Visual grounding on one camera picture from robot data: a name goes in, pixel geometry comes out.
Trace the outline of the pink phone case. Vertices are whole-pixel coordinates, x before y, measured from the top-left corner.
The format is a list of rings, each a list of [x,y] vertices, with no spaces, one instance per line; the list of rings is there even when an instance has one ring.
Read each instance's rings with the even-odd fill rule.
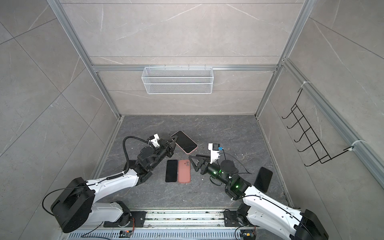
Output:
[[[188,184],[191,182],[191,163],[189,160],[179,160],[178,182],[180,184]]]

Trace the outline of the black phone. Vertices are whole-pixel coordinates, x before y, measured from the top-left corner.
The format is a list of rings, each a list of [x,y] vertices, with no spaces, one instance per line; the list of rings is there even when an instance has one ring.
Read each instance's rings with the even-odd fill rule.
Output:
[[[177,131],[172,138],[177,137],[177,145],[183,150],[187,155],[191,154],[198,148],[198,145],[193,141],[189,136],[187,136],[183,131]]]
[[[178,160],[168,160],[166,166],[166,183],[174,183],[178,180]]]

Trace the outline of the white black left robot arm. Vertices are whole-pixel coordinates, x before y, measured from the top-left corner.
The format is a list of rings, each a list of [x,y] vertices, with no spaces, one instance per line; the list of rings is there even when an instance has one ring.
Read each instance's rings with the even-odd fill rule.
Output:
[[[170,140],[151,136],[137,156],[136,161],[127,160],[124,170],[108,177],[84,180],[79,177],[62,189],[51,205],[52,215],[64,233],[71,233],[81,226],[93,223],[108,223],[126,227],[133,222],[130,209],[122,202],[101,203],[99,200],[123,189],[144,183],[154,168],[166,157],[172,157],[177,136]]]

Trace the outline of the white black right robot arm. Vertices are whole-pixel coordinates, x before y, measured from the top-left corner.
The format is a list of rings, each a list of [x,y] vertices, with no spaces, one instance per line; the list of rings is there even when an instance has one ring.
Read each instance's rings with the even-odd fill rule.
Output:
[[[208,174],[225,185],[226,194],[241,201],[237,219],[243,226],[258,226],[284,240],[327,240],[329,235],[317,215],[290,208],[244,180],[233,161],[211,163],[210,157],[190,156],[196,172]]]

